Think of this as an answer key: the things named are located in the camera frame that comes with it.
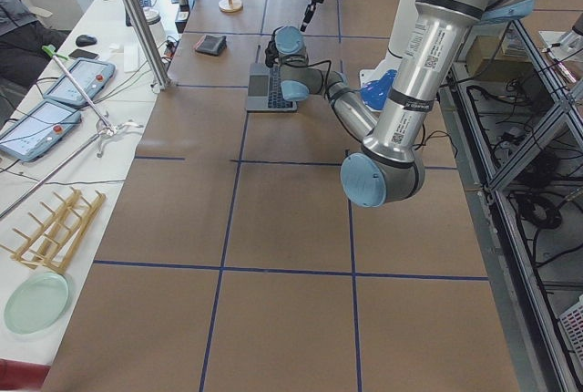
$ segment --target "red object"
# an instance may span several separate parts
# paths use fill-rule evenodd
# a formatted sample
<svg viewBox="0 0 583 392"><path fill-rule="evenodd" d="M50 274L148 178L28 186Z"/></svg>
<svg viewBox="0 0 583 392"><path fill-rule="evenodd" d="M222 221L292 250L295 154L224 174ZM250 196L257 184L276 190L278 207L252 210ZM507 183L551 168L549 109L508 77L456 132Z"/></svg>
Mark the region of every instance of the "red object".
<svg viewBox="0 0 583 392"><path fill-rule="evenodd" d="M50 366L0 358L0 390L40 390Z"/></svg>

